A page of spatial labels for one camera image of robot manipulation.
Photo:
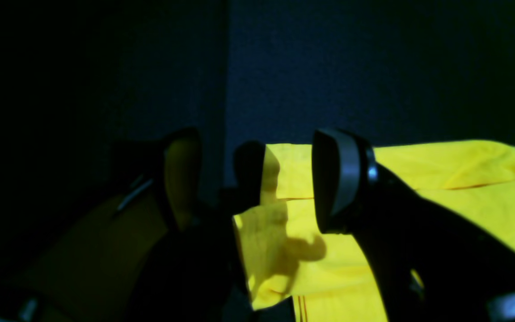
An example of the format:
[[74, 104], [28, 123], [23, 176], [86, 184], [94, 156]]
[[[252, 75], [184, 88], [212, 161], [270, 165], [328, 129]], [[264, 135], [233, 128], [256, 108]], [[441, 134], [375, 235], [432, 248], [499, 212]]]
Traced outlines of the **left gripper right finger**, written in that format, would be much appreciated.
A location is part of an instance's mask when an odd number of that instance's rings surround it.
[[312, 178], [319, 230], [355, 238], [390, 322], [515, 322], [515, 252], [419, 196], [368, 141], [316, 130]]

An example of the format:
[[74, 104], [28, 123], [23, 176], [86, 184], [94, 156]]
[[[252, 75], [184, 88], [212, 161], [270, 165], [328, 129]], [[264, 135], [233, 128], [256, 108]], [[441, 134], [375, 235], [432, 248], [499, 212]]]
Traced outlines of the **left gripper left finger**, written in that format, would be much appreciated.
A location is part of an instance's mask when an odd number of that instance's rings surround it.
[[199, 131], [130, 147], [145, 152], [130, 187], [94, 206], [14, 280], [28, 291], [17, 322], [121, 322], [153, 247], [192, 223]]

